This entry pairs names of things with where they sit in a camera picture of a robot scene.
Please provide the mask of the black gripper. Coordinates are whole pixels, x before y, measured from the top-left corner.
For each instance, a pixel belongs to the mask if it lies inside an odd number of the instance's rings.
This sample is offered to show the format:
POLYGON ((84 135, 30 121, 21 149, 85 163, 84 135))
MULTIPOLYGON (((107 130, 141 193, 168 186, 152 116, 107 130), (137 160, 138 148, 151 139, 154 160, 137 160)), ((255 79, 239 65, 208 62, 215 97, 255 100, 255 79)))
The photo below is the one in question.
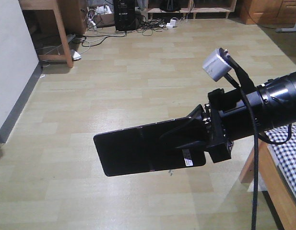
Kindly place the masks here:
POLYGON ((201 149, 207 151, 214 163, 231 159, 233 141, 254 134, 249 109, 239 89, 224 92, 216 89, 208 93, 211 129, 207 145, 207 131, 203 122, 204 109, 198 105, 181 125, 159 138, 166 149, 201 149))

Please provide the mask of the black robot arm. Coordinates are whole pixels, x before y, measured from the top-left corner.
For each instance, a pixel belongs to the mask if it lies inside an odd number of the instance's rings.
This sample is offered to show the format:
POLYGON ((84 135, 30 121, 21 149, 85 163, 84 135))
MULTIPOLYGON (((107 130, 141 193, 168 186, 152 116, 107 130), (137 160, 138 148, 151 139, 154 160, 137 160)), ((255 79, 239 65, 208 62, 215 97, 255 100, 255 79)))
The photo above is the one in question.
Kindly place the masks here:
POLYGON ((186 150, 188 159, 208 152, 214 163, 231 158, 233 141, 296 122, 296 72, 257 87, 249 83, 225 92, 208 93, 187 121, 165 132, 160 141, 174 141, 174 150, 186 150))

